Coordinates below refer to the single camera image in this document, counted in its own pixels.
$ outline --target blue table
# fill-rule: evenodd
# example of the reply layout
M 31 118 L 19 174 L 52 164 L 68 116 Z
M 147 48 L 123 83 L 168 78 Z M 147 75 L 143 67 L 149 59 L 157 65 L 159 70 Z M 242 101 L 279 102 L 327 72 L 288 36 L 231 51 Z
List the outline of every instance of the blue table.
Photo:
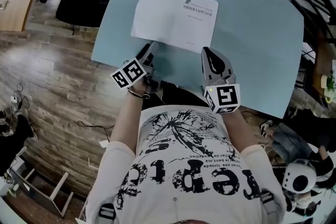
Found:
M 240 83 L 241 104 L 283 117 L 295 84 L 303 17 L 288 0 L 217 0 L 211 47 L 228 57 Z M 92 60 L 120 67 L 146 44 L 131 37 L 138 0 L 110 0 Z M 187 88 L 203 84 L 201 56 L 160 45 L 154 66 L 161 79 Z

